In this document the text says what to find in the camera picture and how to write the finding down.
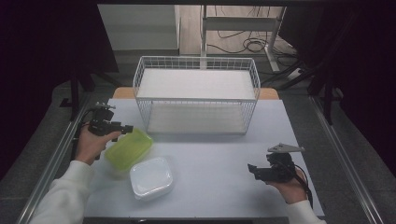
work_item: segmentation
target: green plastic container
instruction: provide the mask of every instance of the green plastic container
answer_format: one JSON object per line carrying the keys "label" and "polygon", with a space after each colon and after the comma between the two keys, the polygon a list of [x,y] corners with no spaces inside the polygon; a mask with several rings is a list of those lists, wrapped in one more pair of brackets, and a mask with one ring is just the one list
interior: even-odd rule
{"label": "green plastic container", "polygon": [[105,152],[105,157],[120,171],[127,171],[137,164],[152,145],[152,139],[143,131],[134,128]]}

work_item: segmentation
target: black curtain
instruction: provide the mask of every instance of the black curtain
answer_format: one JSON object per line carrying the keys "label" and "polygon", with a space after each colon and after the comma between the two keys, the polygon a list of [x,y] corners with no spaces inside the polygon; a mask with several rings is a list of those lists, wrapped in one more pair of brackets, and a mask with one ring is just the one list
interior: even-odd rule
{"label": "black curtain", "polygon": [[394,1],[365,5],[332,65],[341,107],[396,175]]}
{"label": "black curtain", "polygon": [[3,177],[47,112],[53,89],[71,71],[84,79],[87,65],[103,72],[118,67],[91,1],[2,1],[0,38]]}

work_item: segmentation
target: white shelf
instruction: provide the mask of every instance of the white shelf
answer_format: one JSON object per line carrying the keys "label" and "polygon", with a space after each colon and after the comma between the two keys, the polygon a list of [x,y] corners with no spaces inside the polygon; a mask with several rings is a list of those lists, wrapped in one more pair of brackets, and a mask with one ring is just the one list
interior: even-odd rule
{"label": "white shelf", "polygon": [[256,100],[247,70],[146,68],[136,98]]}

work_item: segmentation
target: table surface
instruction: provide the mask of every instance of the table surface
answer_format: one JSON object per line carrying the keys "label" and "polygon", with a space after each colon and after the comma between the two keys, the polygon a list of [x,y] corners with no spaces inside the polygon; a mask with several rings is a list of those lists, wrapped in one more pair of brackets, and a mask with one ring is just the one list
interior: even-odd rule
{"label": "table surface", "polygon": [[[115,97],[125,97],[118,89]],[[114,120],[144,130],[133,99],[110,99]],[[170,163],[175,184],[171,192],[149,202],[134,197],[128,173],[117,172],[105,155],[92,167],[97,171],[91,183],[92,195],[86,217],[133,219],[218,219],[285,217],[284,200],[276,189],[255,180],[248,163],[269,167],[268,147],[282,142],[297,146],[283,102],[259,100],[246,135],[152,134],[154,145],[144,160],[164,157]],[[300,152],[293,160],[306,170],[314,195],[314,208],[323,216],[321,205]]]}

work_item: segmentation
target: gray floor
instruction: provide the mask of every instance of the gray floor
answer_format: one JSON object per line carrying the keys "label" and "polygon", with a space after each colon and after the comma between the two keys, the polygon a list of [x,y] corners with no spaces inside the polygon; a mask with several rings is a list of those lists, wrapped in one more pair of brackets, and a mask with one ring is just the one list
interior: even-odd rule
{"label": "gray floor", "polygon": [[[120,73],[110,75],[124,85],[131,86],[139,56],[158,53],[158,51],[115,52]],[[163,52],[163,54],[173,54],[173,52]],[[270,72],[265,57],[260,56],[254,59],[260,71]],[[90,104],[93,105],[98,101],[106,102],[108,98],[111,98],[115,88],[101,78],[92,77],[96,83],[96,89],[92,93]],[[270,76],[261,75],[261,79],[268,77]],[[324,219],[328,223],[369,223],[334,153],[332,144],[323,131],[314,107],[309,101],[306,93],[308,83],[309,80],[288,90],[280,91],[279,96],[285,104],[299,145],[307,149],[303,155],[326,215]],[[70,117],[70,109],[59,107],[59,104],[63,98],[70,97],[69,93],[68,83],[54,90],[52,104],[46,116],[14,166],[0,182],[0,223],[16,221],[37,179],[45,169],[52,151],[57,147]],[[333,127],[382,217],[386,220],[385,223],[396,223],[395,177],[359,130],[350,122],[337,102],[332,105],[332,117]],[[70,150],[64,157],[57,177],[64,173],[69,158]],[[253,221],[254,223],[288,223],[285,218]],[[87,218],[84,223],[130,223],[130,221]]]}

